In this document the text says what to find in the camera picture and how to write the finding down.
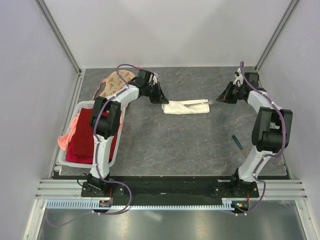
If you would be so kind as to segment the white cloth napkin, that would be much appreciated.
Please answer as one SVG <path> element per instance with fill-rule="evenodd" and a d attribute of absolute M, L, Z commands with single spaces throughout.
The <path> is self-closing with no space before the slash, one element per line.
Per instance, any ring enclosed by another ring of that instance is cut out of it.
<path fill-rule="evenodd" d="M 210 112 L 208 99 L 173 101 L 168 104 L 162 104 L 161 108 L 167 115 L 193 115 L 207 114 Z"/>

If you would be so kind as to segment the green handled wooden spoon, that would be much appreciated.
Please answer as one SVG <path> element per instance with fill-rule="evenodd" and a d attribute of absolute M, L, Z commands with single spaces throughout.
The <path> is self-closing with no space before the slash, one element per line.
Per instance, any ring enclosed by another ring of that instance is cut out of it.
<path fill-rule="evenodd" d="M 235 135 L 232 135 L 232 139 L 234 140 L 234 142 L 236 143 L 236 145 L 239 147 L 239 149 L 242 151 L 242 153 L 245 155 L 245 157 L 248 157 L 247 152 L 245 151 L 245 149 L 243 148 L 242 144 L 240 143 L 240 141 L 238 140 L 238 138 Z"/>

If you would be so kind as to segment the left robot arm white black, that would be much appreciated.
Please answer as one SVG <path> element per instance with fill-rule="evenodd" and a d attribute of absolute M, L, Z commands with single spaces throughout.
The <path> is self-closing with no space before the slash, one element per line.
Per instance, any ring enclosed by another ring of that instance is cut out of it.
<path fill-rule="evenodd" d="M 128 104 L 139 97 L 148 97 L 152 104 L 169 104 L 151 71 L 140 69 L 137 76 L 124 83 L 124 87 L 110 96 L 98 96 L 95 99 L 90 119 L 94 151 L 87 184 L 92 186 L 92 191 L 99 197 L 106 196 L 110 191 L 110 167 L 117 155 L 121 119 Z"/>

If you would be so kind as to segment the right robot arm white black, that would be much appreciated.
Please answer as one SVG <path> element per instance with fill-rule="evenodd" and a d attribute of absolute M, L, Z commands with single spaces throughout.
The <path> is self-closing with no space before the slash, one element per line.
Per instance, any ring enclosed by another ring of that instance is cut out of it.
<path fill-rule="evenodd" d="M 223 184 L 235 197 L 250 193 L 258 196 L 258 176 L 270 158 L 280 157 L 288 146 L 293 112 L 276 105 L 264 88 L 259 87 L 256 72 L 241 73 L 237 70 L 216 101 L 236 104 L 244 100 L 257 112 L 251 134 L 252 149 L 245 162 L 236 169 L 229 183 Z"/>

